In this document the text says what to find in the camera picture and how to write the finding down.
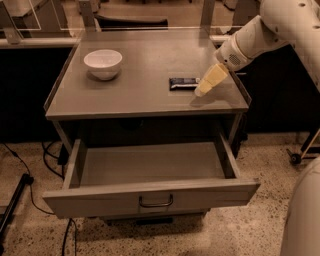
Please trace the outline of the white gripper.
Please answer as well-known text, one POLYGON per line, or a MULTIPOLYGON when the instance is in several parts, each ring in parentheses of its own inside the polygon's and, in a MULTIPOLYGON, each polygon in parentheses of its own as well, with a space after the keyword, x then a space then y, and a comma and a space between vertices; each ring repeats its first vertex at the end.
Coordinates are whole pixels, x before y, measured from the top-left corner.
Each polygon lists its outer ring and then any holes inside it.
POLYGON ((221 83, 228 76, 228 69, 238 71, 252 62, 252 60, 240 50, 235 34, 222 43, 215 51, 215 56, 221 63, 212 65, 206 71, 194 90, 197 97, 206 95, 212 88, 221 83))

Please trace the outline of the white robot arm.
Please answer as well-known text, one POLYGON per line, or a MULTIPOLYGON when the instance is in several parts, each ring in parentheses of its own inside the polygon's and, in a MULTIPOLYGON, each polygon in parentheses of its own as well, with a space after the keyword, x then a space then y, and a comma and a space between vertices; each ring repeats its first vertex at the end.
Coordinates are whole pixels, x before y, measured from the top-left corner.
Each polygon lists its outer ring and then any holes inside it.
MULTIPOLYGON (((291 45, 314 84, 320 80, 320 20, 316 0, 261 0, 259 14, 215 51, 195 89, 202 97, 259 55, 291 45)), ((320 157, 301 172, 286 216, 280 256, 320 256, 320 157)))

